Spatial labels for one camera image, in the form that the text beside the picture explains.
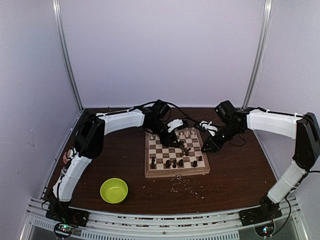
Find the dark queen piece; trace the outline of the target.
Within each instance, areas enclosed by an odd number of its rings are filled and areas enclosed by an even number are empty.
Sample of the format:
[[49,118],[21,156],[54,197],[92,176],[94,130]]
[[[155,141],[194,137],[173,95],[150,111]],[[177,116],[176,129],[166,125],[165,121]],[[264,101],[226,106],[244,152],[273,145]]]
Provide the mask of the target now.
[[169,169],[169,168],[171,167],[171,161],[170,161],[170,160],[167,160],[167,161],[165,162],[164,167],[165,167],[166,169]]

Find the dark knight piece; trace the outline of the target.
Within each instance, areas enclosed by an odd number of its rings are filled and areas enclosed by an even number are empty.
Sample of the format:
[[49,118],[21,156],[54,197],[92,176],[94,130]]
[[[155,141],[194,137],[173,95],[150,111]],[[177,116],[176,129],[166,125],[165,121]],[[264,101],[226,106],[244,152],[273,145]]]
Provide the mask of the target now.
[[192,162],[192,167],[193,168],[196,168],[198,166],[198,162],[196,161],[196,160],[194,160],[193,162]]

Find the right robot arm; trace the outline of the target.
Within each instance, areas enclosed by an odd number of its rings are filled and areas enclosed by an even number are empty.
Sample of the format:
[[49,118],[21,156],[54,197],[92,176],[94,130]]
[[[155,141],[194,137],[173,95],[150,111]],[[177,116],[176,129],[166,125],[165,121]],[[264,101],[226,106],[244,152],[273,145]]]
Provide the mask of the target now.
[[246,130],[263,131],[295,140],[292,161],[281,178],[260,200],[256,210],[259,220],[268,220],[282,201],[309,174],[320,156],[320,127],[314,113],[274,112],[261,107],[235,108],[228,100],[221,102],[215,112],[223,126],[201,121],[199,129],[209,132],[201,151],[217,153],[226,142]]

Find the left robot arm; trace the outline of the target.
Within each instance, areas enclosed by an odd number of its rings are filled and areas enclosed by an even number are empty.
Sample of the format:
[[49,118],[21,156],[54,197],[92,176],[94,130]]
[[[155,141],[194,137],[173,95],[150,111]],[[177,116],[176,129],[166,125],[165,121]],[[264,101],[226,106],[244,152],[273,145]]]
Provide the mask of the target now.
[[171,103],[158,99],[125,110],[92,114],[78,128],[74,146],[66,151],[66,163],[47,197],[48,211],[61,222],[72,218],[69,203],[75,187],[87,166],[102,153],[107,134],[128,128],[143,128],[157,135],[163,146],[179,148],[181,144],[175,130],[186,128],[188,121],[184,118],[164,122],[171,106]]

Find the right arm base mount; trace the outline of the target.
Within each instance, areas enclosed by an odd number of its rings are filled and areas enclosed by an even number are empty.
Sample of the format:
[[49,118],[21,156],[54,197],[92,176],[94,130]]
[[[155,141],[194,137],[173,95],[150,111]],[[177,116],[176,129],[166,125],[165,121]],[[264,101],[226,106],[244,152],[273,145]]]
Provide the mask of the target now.
[[278,206],[270,210],[266,205],[241,210],[238,214],[243,227],[254,226],[255,233],[263,238],[276,232],[274,220],[282,216]]

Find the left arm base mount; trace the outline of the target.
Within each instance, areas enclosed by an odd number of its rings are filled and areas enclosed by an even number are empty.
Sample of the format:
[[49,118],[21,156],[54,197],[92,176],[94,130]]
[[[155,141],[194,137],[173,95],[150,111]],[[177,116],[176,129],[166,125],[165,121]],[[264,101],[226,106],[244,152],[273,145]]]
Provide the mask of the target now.
[[63,211],[54,212],[47,210],[45,217],[50,220],[56,221],[53,226],[53,233],[59,239],[66,239],[72,234],[75,234],[79,227],[86,227],[89,219],[89,212],[69,208],[67,214]]

